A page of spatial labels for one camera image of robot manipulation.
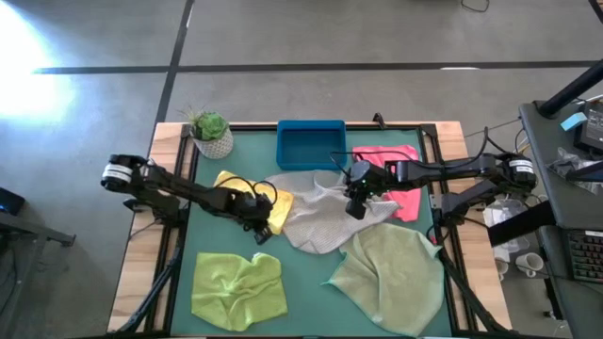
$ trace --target mug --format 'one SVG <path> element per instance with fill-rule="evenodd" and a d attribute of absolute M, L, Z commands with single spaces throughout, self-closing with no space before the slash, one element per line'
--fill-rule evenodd
<path fill-rule="evenodd" d="M 495 258 L 495 260 L 497 264 L 498 279 L 503 281 L 505 279 L 504 274 L 509 270 L 509 263 L 500 258 Z"/>
<path fill-rule="evenodd" d="M 533 252 L 518 256 L 517 259 L 515 259 L 515 264 L 519 270 L 526 273 L 528 278 L 534 278 L 536 276 L 536 271 L 545 267 L 543 258 Z"/>

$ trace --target blue plastic bin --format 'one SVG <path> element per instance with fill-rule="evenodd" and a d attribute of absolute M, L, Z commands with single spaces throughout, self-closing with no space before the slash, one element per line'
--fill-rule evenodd
<path fill-rule="evenodd" d="M 346 151 L 344 121 L 279 121 L 276 163 L 282 170 L 339 170 L 331 152 Z M 334 154 L 344 167 L 348 157 Z"/>

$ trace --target lime green towel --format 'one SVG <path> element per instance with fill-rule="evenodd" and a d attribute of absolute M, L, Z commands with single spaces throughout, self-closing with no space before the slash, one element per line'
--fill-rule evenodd
<path fill-rule="evenodd" d="M 281 262 L 265 253 L 252 261 L 228 253 L 197 253 L 191 312 L 229 331 L 287 313 Z"/>
<path fill-rule="evenodd" d="M 372 322 L 417 337 L 444 300 L 440 247 L 420 232 L 381 223 L 355 234 L 327 282 L 348 295 Z"/>

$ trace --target sunlight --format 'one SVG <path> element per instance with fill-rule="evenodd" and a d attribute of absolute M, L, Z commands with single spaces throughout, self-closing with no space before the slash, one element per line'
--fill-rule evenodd
<path fill-rule="evenodd" d="M 35 29 L 8 3 L 0 0 L 0 119 L 27 122 L 60 121 L 73 98 L 66 81 L 56 76 L 33 75 L 50 64 Z"/>

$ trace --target wooden table frame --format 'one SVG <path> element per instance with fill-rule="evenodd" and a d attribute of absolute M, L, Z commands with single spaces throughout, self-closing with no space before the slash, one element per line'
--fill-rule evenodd
<path fill-rule="evenodd" d="M 347 122 L 347 125 L 358 124 L 375 124 L 377 122 Z M 275 122 L 233 122 L 232 126 L 266 126 L 274 125 Z M 457 121 L 389 121 L 388 126 L 401 125 L 430 125 L 425 131 L 429 134 L 435 134 L 435 138 L 430 136 L 424 137 L 424 143 L 427 147 L 428 160 L 433 161 L 436 154 L 432 150 L 437 150 L 441 153 L 444 160 L 467 157 L 466 147 L 464 145 L 463 131 L 461 124 Z M 194 169 L 196 161 L 193 161 L 193 143 L 181 143 L 186 135 L 182 134 L 183 123 L 164 122 L 159 123 L 155 129 L 153 143 L 149 157 L 153 158 L 157 165 L 166 168 L 170 172 L 180 172 L 180 174 L 189 178 L 190 172 Z M 432 140 L 437 140 L 436 147 L 433 147 Z M 177 155 L 180 153 L 182 159 L 177 161 Z M 475 184 L 473 179 L 463 179 L 448 181 L 448 189 L 450 192 L 461 192 Z M 434 186 L 434 192 L 437 194 L 442 187 Z M 468 216 L 477 220 L 482 220 L 481 213 L 470 211 Z M 152 214 L 137 213 L 134 216 L 132 223 L 131 234 L 145 227 L 153 221 Z M 107 326 L 108 331 L 114 331 L 123 325 L 132 313 L 138 308 L 146 294 L 149 292 L 155 274 L 161 270 L 161 263 L 166 261 L 166 258 L 158 258 L 161 252 L 160 248 L 167 247 L 167 255 L 171 255 L 175 245 L 177 230 L 168 230 L 163 225 L 157 224 L 151 226 L 144 232 L 137 234 L 134 238 L 128 241 L 126 252 L 123 259 L 122 272 L 118 284 L 116 296 Z M 464 269 L 462 269 L 467 277 L 469 286 L 478 296 L 484 307 L 494 316 L 498 323 L 511 328 L 511 321 L 507 312 L 507 306 L 502 294 L 502 288 L 498 280 L 496 264 L 488 233 L 481 226 L 471 222 L 458 227 L 458 241 L 460 249 L 454 251 L 450 239 L 447 240 L 447 250 L 452 257 L 453 254 L 462 255 Z M 161 244 L 162 239 L 168 238 L 167 243 Z M 456 321 L 461 330 L 475 329 L 476 319 L 470 313 L 465 311 L 464 299 L 462 298 L 458 288 L 454 283 L 450 284 L 451 292 L 454 300 L 456 312 L 450 312 L 450 316 L 455 316 Z M 166 305 L 168 304 L 169 291 L 173 289 L 168 282 L 168 285 L 161 292 L 157 301 L 157 311 L 153 314 L 154 322 L 141 324 L 139 331 L 146 330 L 164 330 L 164 321 L 171 317 L 168 313 L 166 316 Z M 477 320 L 478 328 L 483 329 L 482 325 Z"/>

